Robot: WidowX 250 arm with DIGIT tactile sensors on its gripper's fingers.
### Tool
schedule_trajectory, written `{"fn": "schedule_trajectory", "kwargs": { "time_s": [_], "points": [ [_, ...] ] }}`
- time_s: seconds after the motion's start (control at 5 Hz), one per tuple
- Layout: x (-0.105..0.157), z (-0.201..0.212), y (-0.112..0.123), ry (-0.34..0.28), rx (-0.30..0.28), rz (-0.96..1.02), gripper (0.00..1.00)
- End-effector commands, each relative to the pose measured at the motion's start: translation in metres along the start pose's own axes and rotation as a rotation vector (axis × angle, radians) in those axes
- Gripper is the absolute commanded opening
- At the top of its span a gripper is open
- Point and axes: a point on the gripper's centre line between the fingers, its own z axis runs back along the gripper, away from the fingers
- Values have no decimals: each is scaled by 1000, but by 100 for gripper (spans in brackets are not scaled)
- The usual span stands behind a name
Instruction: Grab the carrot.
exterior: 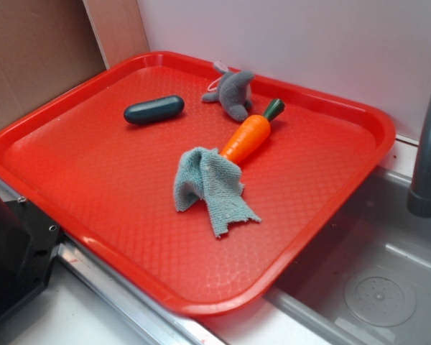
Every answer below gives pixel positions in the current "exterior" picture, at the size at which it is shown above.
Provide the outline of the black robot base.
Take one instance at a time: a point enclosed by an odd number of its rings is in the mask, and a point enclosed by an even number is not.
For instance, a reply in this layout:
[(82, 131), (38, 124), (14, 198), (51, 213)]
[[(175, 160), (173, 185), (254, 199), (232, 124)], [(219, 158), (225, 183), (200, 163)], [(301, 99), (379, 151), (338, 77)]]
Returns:
[(31, 201), (0, 197), (0, 324), (46, 289), (60, 237)]

